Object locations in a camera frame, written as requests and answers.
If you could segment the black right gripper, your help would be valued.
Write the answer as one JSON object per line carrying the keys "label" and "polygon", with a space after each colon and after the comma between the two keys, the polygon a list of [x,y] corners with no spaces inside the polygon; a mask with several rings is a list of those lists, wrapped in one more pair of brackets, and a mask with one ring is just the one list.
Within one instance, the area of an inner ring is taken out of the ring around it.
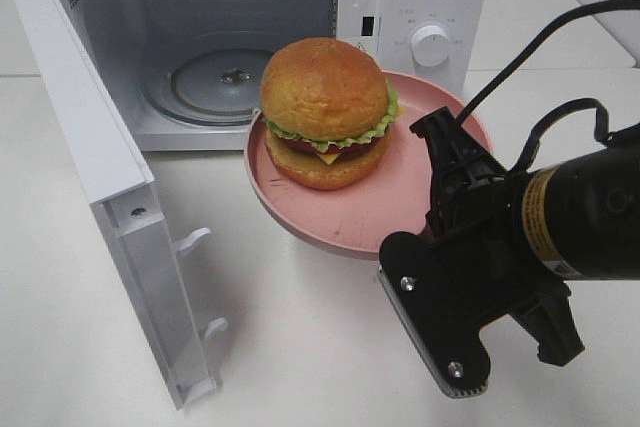
{"label": "black right gripper", "polygon": [[457,188],[432,200],[424,237],[470,321],[484,327],[504,314],[538,343],[538,359],[567,365],[584,350],[570,290],[534,254],[524,230],[528,174],[504,180],[504,167],[454,118],[448,107],[409,127],[427,145],[433,182],[491,182]]}

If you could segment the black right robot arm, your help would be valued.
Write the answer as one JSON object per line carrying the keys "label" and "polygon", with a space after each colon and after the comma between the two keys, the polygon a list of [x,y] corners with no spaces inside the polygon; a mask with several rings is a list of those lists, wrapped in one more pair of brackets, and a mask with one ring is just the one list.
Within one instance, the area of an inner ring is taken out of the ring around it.
{"label": "black right robot arm", "polygon": [[[599,150],[533,170],[544,133],[585,110],[595,114]],[[444,307],[429,322],[468,338],[507,314],[537,341],[541,361],[567,364],[583,350],[567,281],[639,275],[638,128],[611,131],[599,101],[569,101],[534,125],[511,168],[447,108],[411,131],[426,142],[433,169],[424,248]]]}

